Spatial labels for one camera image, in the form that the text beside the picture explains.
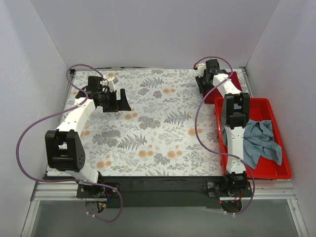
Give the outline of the red t-shirt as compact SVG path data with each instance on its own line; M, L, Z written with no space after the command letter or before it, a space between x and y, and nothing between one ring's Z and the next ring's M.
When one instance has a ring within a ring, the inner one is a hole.
M239 77L238 77L238 73L236 71L233 72L233 75L230 77L230 79L232 80L233 85L241 92L243 92L242 87L240 85L240 81L239 81ZM219 89L215 89L214 91L212 91L208 97L205 99L205 103L206 104L214 104L215 98L217 97L221 97L223 98L223 95L220 93Z

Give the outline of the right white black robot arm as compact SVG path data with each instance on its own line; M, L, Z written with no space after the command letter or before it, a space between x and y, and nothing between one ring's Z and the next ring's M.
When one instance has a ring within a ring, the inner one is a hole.
M204 99L215 90L223 97L221 127L226 132L228 152L223 191L235 194L247 187L243 137L249 121L250 95L234 85L233 71L228 73L220 69L217 57L206 59L205 63L198 61L194 64L196 81Z

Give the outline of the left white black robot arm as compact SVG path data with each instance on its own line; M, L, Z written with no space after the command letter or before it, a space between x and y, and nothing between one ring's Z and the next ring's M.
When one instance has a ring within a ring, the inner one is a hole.
M45 134L48 166L66 172L80 182L97 183L99 173L85 163L86 156L80 135L89 116L101 107L104 113L131 111L124 89L117 98L115 88L117 77L105 79L89 76L87 86L75 96L75 109L71 110L63 122Z

